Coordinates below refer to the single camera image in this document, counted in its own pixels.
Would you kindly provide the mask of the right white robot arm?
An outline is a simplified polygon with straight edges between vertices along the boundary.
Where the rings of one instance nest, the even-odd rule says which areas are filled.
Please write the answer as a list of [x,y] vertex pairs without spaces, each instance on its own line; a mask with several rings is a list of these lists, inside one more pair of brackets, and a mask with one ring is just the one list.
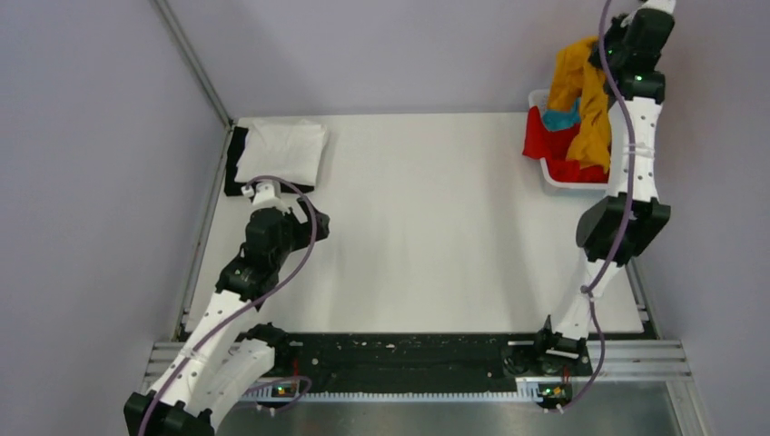
[[673,1],[645,1],[599,26],[601,36],[588,59],[606,77],[609,181],[605,197],[577,224],[576,244],[583,252],[577,269],[580,287],[567,295],[564,308],[547,317],[535,340],[532,361],[545,374],[589,363],[587,338],[599,326],[597,301],[670,219],[654,176],[656,122],[666,94],[666,78],[656,64],[675,26],[675,7]]

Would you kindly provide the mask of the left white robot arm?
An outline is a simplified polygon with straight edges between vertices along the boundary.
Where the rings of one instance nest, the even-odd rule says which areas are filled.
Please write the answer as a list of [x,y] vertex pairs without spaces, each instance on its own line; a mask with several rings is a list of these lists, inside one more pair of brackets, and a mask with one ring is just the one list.
[[329,216],[306,198],[298,204],[304,223],[280,200],[252,212],[245,240],[222,269],[197,327],[149,390],[126,401],[129,434],[213,435],[253,382],[288,370],[291,351],[279,342],[249,339],[236,352],[231,347],[257,326],[262,305],[287,284],[279,275],[289,255],[310,253],[329,235]]

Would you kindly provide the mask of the yellow t shirt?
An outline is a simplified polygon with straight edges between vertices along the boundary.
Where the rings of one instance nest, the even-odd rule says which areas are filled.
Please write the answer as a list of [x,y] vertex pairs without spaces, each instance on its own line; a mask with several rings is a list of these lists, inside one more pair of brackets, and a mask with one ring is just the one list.
[[606,75],[601,67],[589,61],[596,48],[598,38],[591,36],[558,51],[547,109],[564,113],[577,108],[579,130],[567,149],[566,158],[581,169],[597,167],[609,173],[611,127]]

